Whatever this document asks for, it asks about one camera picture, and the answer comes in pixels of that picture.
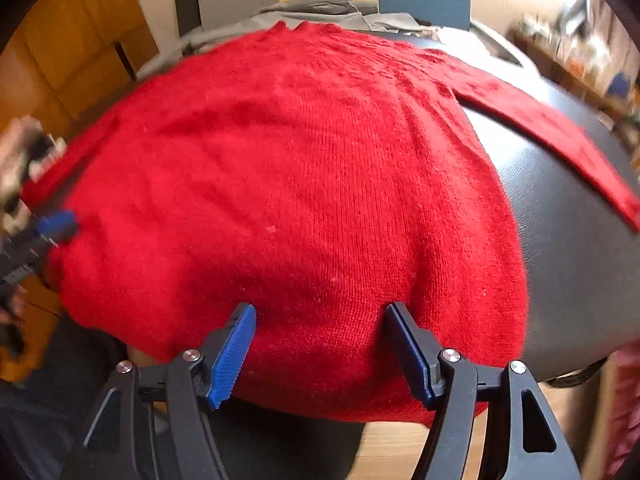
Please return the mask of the left hand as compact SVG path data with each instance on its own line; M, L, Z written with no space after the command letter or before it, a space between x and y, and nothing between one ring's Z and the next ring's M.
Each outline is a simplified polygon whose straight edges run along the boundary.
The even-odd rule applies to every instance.
M25 115L10 120L1 133L1 234L14 234L25 219L10 219L6 207L17 198L28 166L27 152L42 135L40 122Z

